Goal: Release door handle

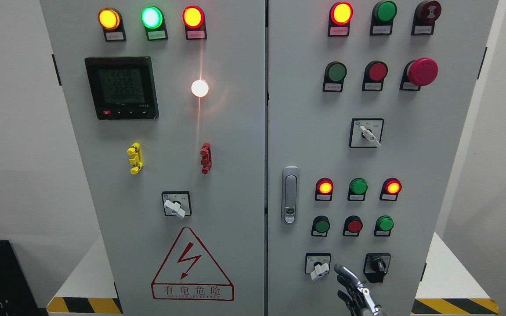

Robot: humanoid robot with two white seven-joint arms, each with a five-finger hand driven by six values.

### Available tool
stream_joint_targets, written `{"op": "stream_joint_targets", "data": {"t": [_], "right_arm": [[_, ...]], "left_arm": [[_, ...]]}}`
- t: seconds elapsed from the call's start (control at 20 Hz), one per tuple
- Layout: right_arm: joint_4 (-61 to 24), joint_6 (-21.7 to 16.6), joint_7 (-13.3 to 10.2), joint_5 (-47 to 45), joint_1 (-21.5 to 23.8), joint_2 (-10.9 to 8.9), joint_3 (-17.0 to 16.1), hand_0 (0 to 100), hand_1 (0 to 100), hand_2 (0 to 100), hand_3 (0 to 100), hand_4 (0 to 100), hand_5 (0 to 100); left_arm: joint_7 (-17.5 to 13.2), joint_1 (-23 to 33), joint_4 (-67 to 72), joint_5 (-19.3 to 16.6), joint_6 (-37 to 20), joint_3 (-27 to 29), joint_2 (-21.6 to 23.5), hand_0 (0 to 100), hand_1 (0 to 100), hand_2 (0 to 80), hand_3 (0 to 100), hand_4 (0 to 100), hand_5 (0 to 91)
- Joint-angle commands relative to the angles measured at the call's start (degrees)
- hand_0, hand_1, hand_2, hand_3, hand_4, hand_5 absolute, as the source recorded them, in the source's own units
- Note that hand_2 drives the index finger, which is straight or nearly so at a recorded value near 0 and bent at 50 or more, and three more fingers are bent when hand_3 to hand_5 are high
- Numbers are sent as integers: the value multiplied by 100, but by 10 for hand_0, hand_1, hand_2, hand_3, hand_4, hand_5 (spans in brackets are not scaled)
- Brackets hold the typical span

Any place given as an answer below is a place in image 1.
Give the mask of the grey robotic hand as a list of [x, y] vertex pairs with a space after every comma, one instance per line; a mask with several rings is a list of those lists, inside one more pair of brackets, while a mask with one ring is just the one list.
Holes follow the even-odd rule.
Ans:
[[346, 293], [338, 290], [337, 296], [345, 302], [352, 316], [387, 316], [385, 310], [375, 302], [371, 290], [345, 266], [335, 264], [337, 281], [344, 286]]

